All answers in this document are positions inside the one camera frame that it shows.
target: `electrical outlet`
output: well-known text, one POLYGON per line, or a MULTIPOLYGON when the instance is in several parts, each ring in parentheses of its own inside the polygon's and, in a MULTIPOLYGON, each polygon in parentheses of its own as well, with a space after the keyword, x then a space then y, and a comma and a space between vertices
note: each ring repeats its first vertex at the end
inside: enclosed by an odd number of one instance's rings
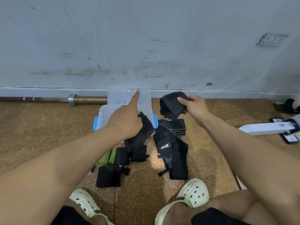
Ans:
POLYGON ((279 46, 288 37, 287 34, 263 34, 256 45, 279 46))

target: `baseboard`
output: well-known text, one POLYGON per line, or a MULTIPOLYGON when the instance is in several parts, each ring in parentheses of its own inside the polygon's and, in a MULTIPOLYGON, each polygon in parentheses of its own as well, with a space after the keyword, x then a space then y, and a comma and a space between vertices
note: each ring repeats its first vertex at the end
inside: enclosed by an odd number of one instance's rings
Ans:
MULTIPOLYGON (((152 98, 160 98, 176 90, 152 89, 152 98)), ((108 89, 89 88, 36 88, 36 87, 0 87, 0 97, 68 97, 69 94, 81 96, 107 96, 108 89)), ((182 90, 186 94, 195 94, 204 98, 240 99, 268 98, 285 100, 299 98, 298 94, 274 94, 265 91, 230 91, 230 90, 182 90)))

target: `metal ring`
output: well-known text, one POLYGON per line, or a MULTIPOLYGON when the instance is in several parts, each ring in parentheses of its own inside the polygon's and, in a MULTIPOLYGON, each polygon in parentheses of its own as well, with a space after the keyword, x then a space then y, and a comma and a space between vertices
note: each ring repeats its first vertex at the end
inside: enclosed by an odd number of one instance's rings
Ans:
POLYGON ((68 97, 68 102, 71 106, 76 106, 75 101, 74 101, 75 96, 76 96, 76 94, 70 94, 68 97))

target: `plastic container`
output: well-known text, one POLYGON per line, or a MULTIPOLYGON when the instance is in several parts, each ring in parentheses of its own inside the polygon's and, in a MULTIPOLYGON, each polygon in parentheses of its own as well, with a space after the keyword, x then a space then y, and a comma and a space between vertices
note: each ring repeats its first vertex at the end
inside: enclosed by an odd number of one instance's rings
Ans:
MULTIPOLYGON (((108 119, 116 109, 127 105, 137 90, 134 89, 112 89, 107 95, 107 105, 100 107, 99 116, 95 117, 94 130, 107 125, 108 119)), ((140 97, 137 101, 137 109, 143 112, 151 121, 154 128, 158 127, 157 116, 152 113, 151 92, 149 90, 140 90, 140 97)))

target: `wall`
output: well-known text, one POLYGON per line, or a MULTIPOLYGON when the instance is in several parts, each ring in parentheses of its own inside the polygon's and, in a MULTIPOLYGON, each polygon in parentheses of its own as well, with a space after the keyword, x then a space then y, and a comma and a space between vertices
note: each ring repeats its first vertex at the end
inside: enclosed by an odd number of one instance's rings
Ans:
POLYGON ((300 94, 300 0, 1 0, 0 87, 300 94), (258 47, 264 33, 290 34, 258 47))

